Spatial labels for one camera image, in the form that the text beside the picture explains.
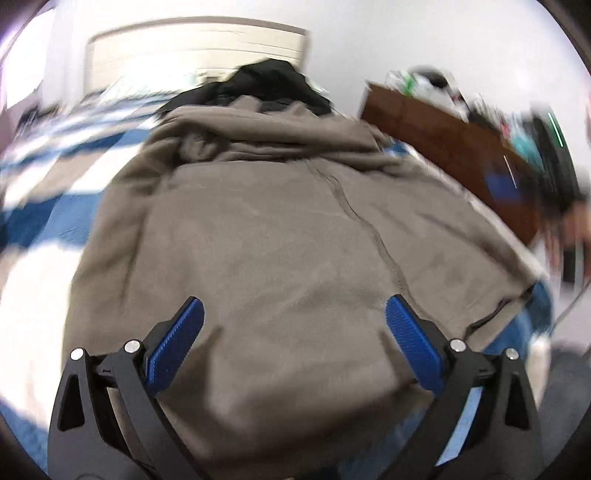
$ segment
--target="blanket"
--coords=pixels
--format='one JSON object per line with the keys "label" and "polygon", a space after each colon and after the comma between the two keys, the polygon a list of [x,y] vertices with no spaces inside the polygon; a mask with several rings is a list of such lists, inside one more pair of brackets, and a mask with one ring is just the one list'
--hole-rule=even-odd
{"label": "blanket", "polygon": [[20,136],[0,163],[0,413],[42,468],[72,276],[104,189],[170,98],[78,107]]}
{"label": "blanket", "polygon": [[376,129],[253,103],[176,109],[115,176],[64,332],[64,359],[114,351],[199,297],[205,327],[158,400],[215,478],[335,463],[430,400],[387,332],[393,294],[450,339],[497,310],[482,349],[537,281]]}

